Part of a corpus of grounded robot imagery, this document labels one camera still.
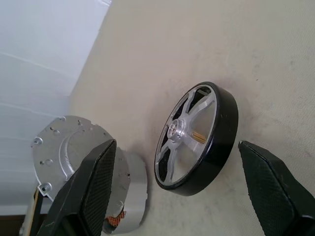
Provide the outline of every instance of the white surface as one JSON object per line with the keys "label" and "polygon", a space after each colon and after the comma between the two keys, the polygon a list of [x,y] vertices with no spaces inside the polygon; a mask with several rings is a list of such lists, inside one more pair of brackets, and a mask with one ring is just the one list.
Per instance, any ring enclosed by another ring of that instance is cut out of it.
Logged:
{"label": "white surface", "polygon": [[31,140],[68,113],[107,9],[98,0],[0,2],[0,215],[26,212]]}
{"label": "white surface", "polygon": [[[149,167],[148,212],[134,236],[263,236],[237,150],[280,157],[315,195],[315,4],[312,0],[115,0],[71,95]],[[153,176],[158,138],[181,96],[202,81],[232,93],[235,147],[205,190],[182,197]]]}

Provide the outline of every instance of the black tire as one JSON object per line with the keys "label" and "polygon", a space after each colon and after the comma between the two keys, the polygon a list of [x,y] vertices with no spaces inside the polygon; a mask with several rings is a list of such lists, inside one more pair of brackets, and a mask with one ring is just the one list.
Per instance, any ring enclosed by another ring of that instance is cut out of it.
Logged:
{"label": "black tire", "polygon": [[202,82],[193,88],[199,85],[210,86],[217,98],[214,126],[206,148],[188,174],[173,185],[164,185],[160,182],[154,168],[156,181],[161,188],[183,196],[200,192],[216,178],[230,155],[238,126],[238,109],[234,97],[211,82]]}

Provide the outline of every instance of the white tabletop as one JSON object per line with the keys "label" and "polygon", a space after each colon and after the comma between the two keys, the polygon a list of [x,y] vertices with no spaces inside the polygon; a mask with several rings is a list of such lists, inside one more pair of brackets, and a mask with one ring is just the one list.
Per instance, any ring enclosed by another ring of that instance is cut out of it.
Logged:
{"label": "white tabletop", "polygon": [[[280,157],[315,195],[315,4],[295,0],[114,0],[70,109],[141,154],[148,211],[137,236],[262,236],[237,150]],[[161,129],[186,90],[211,81],[235,97],[239,128],[223,170],[182,197],[153,173]]]}

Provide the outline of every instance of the silver motor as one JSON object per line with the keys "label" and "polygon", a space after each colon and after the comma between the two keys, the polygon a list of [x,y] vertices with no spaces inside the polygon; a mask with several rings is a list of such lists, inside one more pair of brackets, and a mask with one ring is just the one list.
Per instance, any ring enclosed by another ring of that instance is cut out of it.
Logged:
{"label": "silver motor", "polygon": [[[41,194],[54,201],[90,151],[110,139],[113,137],[106,130],[82,117],[65,116],[51,122],[31,146]],[[138,228],[147,196],[144,162],[137,154],[117,147],[102,234],[122,234]]]}

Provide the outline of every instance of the silver rim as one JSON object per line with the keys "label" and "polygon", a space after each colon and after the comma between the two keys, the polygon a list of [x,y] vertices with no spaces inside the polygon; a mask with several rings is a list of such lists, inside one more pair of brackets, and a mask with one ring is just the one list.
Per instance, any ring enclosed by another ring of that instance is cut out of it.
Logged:
{"label": "silver rim", "polygon": [[176,105],[157,145],[155,171],[161,184],[179,182],[194,167],[208,143],[216,112],[217,97],[209,85],[194,87]]}

